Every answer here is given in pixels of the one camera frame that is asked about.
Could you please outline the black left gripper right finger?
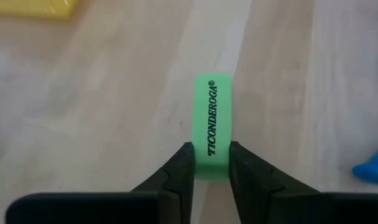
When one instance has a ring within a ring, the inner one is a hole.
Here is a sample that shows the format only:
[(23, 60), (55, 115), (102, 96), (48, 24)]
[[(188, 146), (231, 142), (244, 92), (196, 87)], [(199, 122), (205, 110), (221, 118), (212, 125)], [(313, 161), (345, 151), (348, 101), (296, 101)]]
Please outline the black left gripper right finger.
[(229, 175), (242, 224), (310, 223), (316, 189), (282, 172), (237, 141), (230, 145)]

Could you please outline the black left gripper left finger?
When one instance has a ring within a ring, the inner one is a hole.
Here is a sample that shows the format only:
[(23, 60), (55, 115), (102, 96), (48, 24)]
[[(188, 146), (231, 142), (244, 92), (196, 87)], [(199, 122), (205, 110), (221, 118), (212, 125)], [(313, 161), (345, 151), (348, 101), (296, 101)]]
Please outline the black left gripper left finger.
[(194, 147), (190, 142), (183, 146), (155, 173), (133, 189), (135, 192), (155, 192), (175, 204), (179, 218), (173, 224), (190, 224), (195, 174)]

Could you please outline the green rectangular eraser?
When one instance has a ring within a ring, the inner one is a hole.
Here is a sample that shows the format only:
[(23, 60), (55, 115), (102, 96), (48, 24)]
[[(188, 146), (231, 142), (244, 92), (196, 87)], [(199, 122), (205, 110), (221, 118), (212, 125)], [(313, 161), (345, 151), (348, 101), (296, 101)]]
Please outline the green rectangular eraser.
[(191, 143), (197, 179), (229, 179), (233, 131), (233, 82), (229, 74), (207, 73), (195, 80)]

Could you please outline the blue handled pliers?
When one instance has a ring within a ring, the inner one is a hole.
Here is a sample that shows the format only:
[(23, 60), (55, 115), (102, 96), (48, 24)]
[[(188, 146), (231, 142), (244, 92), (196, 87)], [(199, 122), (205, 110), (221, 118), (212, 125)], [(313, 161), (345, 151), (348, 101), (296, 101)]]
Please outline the blue handled pliers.
[(369, 162), (354, 166), (352, 173), (358, 179), (378, 184), (378, 153)]

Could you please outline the yellow plastic basket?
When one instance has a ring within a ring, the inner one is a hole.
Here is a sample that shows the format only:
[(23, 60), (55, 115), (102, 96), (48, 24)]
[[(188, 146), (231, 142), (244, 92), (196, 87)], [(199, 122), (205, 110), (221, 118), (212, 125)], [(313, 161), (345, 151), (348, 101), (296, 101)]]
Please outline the yellow plastic basket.
[(0, 0), (0, 15), (68, 20), (80, 0)]

